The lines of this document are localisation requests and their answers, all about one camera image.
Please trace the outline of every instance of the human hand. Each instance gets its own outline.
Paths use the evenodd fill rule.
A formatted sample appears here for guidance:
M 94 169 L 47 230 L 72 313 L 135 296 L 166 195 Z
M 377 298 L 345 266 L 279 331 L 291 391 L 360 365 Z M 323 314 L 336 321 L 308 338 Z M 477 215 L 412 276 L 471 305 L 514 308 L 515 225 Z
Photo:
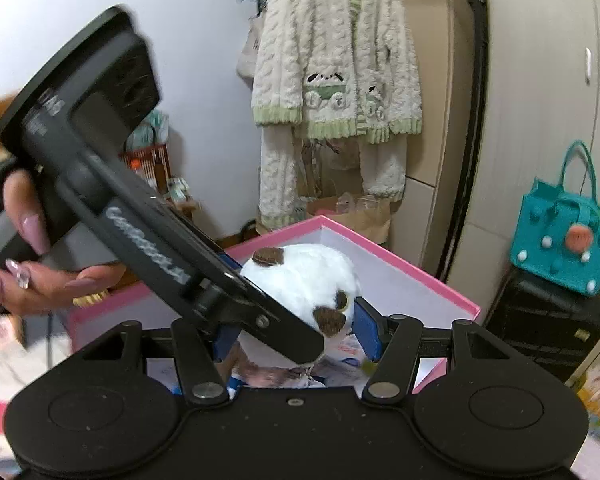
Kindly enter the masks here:
M 11 173 L 2 187 L 4 210 L 37 254 L 50 249 L 44 225 L 42 207 L 29 173 Z M 125 272 L 122 264 L 89 267 L 81 272 L 53 270 L 37 262 L 7 260 L 6 270 L 0 269 L 0 304 L 14 314 L 38 314 L 72 303 L 73 298 L 103 291 L 119 282 Z M 16 277 L 29 279 L 22 288 Z

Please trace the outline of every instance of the screw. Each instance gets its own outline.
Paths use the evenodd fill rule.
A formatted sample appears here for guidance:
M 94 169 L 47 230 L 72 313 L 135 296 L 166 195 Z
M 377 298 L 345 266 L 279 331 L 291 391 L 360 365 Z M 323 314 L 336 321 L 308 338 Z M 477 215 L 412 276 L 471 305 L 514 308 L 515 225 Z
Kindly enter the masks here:
M 191 391 L 199 399 L 215 399 L 222 395 L 224 388 L 218 383 L 200 383 L 196 384 Z
M 368 392 L 376 399 L 391 399 L 400 393 L 400 388 L 393 383 L 374 383 Z
M 263 316 L 262 314 L 260 314 L 256 318 L 256 326 L 258 328 L 266 328 L 267 326 L 269 326 L 269 318 L 267 316 Z

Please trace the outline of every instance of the cabinet handle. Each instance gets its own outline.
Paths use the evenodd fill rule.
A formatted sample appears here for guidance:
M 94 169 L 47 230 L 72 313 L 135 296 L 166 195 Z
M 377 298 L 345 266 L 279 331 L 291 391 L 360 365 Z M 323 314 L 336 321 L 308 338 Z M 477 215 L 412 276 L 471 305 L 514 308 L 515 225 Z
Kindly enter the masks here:
M 588 48 L 585 50 L 585 53 L 586 53 L 586 59 L 587 59 L 587 73 L 585 74 L 584 81 L 587 83 L 587 85 L 590 85 L 591 84 L 591 65 L 592 65 L 593 59 L 592 59 L 591 51 Z

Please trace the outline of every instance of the white plush toy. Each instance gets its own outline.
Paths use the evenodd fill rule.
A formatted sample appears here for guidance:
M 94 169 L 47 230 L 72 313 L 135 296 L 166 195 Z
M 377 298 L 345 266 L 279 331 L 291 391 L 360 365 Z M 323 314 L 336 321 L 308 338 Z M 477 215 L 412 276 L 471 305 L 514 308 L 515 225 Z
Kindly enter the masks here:
M 263 248 L 241 274 L 320 332 L 325 353 L 350 332 L 360 284 L 351 261 L 337 250 L 319 244 Z M 296 364 L 246 332 L 238 342 L 236 370 L 251 386 L 298 386 L 302 381 L 294 378 L 308 377 L 314 364 Z

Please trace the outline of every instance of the open box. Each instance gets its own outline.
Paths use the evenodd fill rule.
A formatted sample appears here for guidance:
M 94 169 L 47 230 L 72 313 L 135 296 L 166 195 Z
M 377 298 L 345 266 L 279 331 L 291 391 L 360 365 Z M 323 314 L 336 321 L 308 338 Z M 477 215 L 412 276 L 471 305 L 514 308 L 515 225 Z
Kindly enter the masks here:
M 424 326 L 451 328 L 455 319 L 475 320 L 480 308 L 444 283 L 395 254 L 324 216 L 317 216 L 232 247 L 227 255 L 243 264 L 259 248 L 315 243 L 346 254 L 354 264 L 362 296 L 382 315 L 407 314 Z M 101 304 L 74 311 L 69 319 L 74 349 L 95 339 L 109 328 L 135 319 L 144 328 L 168 327 L 178 315 L 144 285 L 135 285 L 107 298 Z M 445 360 L 420 360 L 414 392 L 445 373 Z M 173 383 L 166 368 L 148 373 Z

